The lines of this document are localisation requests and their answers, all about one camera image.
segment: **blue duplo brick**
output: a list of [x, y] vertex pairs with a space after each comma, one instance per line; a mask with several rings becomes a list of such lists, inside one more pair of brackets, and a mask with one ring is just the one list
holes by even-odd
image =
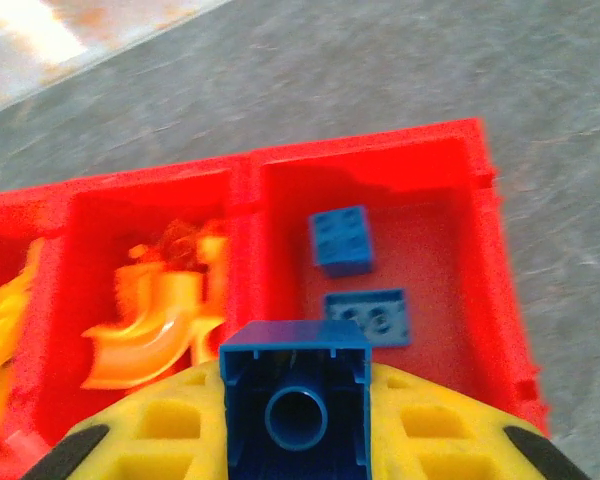
[[316, 213], [309, 218], [314, 264], [330, 277], [373, 270], [373, 249], [362, 206]]
[[355, 322], [251, 322], [220, 371], [230, 480], [370, 480], [371, 345]]
[[374, 347], [411, 343], [407, 298], [403, 289], [329, 293], [326, 320], [355, 321]]

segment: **red plastic storage box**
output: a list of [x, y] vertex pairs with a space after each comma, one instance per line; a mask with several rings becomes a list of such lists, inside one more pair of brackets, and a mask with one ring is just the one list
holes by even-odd
[[[374, 349], [374, 361], [546, 431], [494, 174], [479, 121], [461, 120], [1, 193], [0, 285], [28, 242], [46, 242], [0, 428], [0, 478], [18, 478], [122, 397], [80, 388], [93, 357], [81, 333], [115, 321], [115, 268], [175, 218], [228, 225], [230, 299], [216, 343], [251, 320], [321, 318], [326, 293], [405, 288], [412, 344]], [[330, 279], [312, 264], [307, 218], [350, 205], [368, 209], [375, 270]]]

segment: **gray concrete floor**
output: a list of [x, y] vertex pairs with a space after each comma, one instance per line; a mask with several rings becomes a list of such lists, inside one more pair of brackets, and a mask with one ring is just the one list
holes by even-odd
[[0, 190], [484, 117], [554, 439], [600, 480], [600, 0], [232, 2], [0, 113]]

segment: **white surface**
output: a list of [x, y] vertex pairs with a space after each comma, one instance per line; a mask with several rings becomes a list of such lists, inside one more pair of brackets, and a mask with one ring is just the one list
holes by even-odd
[[228, 0], [0, 0], [0, 109]]

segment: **blue lego brick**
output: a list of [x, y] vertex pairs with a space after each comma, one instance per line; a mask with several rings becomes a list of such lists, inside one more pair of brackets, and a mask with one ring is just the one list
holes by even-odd
[[330, 277], [369, 273], [373, 250], [362, 206], [316, 213], [309, 219], [313, 258]]
[[353, 321], [251, 322], [220, 346], [230, 480], [370, 480], [371, 345]]
[[411, 343], [402, 289], [330, 293], [324, 297], [324, 313], [326, 320], [354, 320], [374, 347]]

